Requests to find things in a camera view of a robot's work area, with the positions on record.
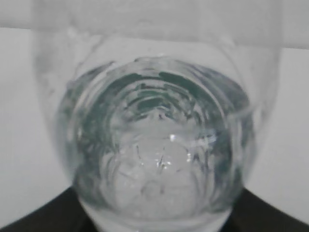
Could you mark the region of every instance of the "transparent plastic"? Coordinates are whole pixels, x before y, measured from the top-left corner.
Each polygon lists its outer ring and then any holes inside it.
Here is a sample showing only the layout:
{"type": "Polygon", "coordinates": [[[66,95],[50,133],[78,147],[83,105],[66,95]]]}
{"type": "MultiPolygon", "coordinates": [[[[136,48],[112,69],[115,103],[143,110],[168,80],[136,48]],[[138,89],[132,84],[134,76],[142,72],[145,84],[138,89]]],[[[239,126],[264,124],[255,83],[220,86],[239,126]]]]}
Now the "transparent plastic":
{"type": "Polygon", "coordinates": [[[217,232],[278,86],[279,0],[36,0],[52,139],[99,231],[217,232]]]}

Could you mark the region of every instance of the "black surface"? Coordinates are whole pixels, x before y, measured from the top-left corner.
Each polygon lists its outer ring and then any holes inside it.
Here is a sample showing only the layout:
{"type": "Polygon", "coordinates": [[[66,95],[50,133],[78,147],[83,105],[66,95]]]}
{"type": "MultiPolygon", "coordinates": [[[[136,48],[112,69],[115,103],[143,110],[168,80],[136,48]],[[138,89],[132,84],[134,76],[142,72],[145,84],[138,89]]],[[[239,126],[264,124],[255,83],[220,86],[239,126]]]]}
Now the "black surface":
{"type": "MultiPolygon", "coordinates": [[[[44,207],[0,232],[96,232],[96,229],[69,188],[44,207]]],[[[245,190],[221,232],[309,232],[309,226],[245,190]]]]}

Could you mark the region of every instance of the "water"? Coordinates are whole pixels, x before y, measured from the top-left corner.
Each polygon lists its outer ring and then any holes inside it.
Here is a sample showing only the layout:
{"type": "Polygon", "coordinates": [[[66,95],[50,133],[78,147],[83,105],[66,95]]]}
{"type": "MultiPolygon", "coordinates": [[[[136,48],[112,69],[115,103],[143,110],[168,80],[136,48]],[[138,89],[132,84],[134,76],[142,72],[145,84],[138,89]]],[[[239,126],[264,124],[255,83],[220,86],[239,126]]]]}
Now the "water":
{"type": "Polygon", "coordinates": [[[222,217],[241,191],[252,120],[227,115],[249,104],[207,67],[168,57],[110,62],[68,84],[56,139],[97,224],[167,231],[177,222],[179,231],[222,217]]]}

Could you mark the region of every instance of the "white wall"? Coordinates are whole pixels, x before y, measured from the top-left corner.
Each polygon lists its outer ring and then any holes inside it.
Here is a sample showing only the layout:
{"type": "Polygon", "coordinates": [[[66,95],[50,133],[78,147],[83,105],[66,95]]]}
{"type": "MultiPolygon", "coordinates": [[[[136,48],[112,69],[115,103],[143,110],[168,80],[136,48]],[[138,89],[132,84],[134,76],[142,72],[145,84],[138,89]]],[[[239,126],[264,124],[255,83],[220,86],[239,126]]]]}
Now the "white wall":
{"type": "MultiPolygon", "coordinates": [[[[309,0],[284,1],[287,47],[309,48],[309,0]]],[[[30,28],[32,0],[0,0],[0,27],[30,28]]]]}

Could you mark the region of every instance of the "dark object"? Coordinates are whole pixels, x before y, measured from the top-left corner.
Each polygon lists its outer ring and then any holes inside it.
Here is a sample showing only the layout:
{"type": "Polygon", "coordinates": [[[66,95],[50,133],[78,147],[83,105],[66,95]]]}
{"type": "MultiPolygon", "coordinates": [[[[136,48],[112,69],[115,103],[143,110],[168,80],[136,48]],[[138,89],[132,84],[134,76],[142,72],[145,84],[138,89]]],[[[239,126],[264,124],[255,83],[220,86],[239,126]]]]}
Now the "dark object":
{"type": "MultiPolygon", "coordinates": [[[[97,232],[68,189],[44,207],[0,232],[97,232]]],[[[221,232],[309,232],[301,223],[244,190],[221,232]]]]}

